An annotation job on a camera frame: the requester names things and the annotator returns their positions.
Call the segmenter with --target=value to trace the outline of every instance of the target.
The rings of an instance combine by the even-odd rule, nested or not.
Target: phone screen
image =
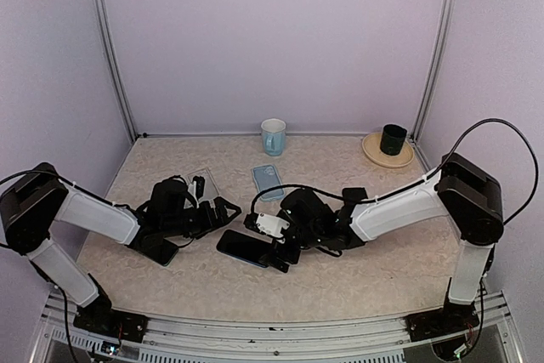
[[[263,255],[269,253],[271,248],[272,244],[269,242],[258,240],[234,230],[226,230],[217,245],[219,252],[263,268],[268,265],[260,262],[260,259]]]

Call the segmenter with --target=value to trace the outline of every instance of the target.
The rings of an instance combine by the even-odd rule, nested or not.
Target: smartphone
[[[281,184],[280,175],[278,174],[278,169],[274,165],[264,165],[254,167],[253,170],[253,180],[257,185],[257,190],[259,193],[263,190],[269,189],[271,187],[276,187]],[[286,193],[283,189],[276,189],[264,193],[261,196],[262,201],[274,201],[283,199],[286,196]]]
[[[217,249],[223,254],[266,268],[268,265],[263,264],[261,259],[272,250],[272,244],[238,231],[226,230],[218,242]]]

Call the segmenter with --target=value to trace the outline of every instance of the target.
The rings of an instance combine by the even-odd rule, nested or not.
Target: beige table surface
[[[244,213],[257,193],[251,169],[275,164],[283,183],[301,183],[340,193],[363,186],[369,196],[416,179],[414,161],[385,169],[366,159],[360,137],[291,136],[280,157],[263,153],[259,137],[139,139],[108,198],[134,208],[153,185],[173,174],[207,167],[227,200]],[[333,210],[341,203],[326,200]],[[259,202],[274,213],[279,202]],[[167,267],[100,235],[89,234],[78,263],[110,295],[116,307],[148,314],[253,322],[341,320],[406,313],[441,305],[456,262],[457,244],[445,218],[414,224],[332,258],[303,252],[288,274],[261,269],[223,255],[215,247],[223,229],[180,253]]]

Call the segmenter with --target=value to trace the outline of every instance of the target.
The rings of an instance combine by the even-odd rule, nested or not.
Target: white wall
[[[456,0],[454,18],[422,148],[433,164],[458,135],[487,116],[517,125],[544,163],[544,0]],[[460,152],[499,179],[508,216],[533,182],[530,156],[515,134],[485,125]],[[490,274],[503,289],[528,361],[542,361],[544,338],[544,201],[506,228]]]
[[[0,179],[48,161],[105,193],[129,143],[97,27],[92,0],[0,0]],[[82,230],[53,233],[77,254]],[[0,248],[2,362],[26,360],[47,296],[28,261]]]
[[[411,128],[442,0],[105,0],[140,132]]]

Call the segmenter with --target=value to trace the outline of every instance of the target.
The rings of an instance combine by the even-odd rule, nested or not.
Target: mug handle
[[[274,142],[274,135],[272,133],[269,133],[268,135],[266,135],[266,140],[264,141],[267,150],[274,149],[272,148],[272,142]]]

